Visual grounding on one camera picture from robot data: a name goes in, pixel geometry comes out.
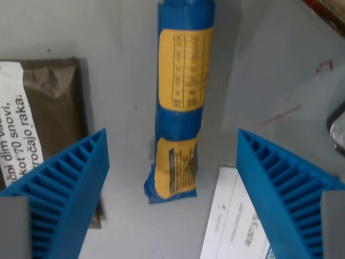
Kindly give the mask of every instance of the blue 3d printed part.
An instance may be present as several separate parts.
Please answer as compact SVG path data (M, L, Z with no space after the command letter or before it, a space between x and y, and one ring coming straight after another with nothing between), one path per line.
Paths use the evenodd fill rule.
M243 130L238 133L237 169L277 259L322 258L321 195L345 185Z
M26 196L33 259L77 259L109 170L106 130L82 139L0 196Z

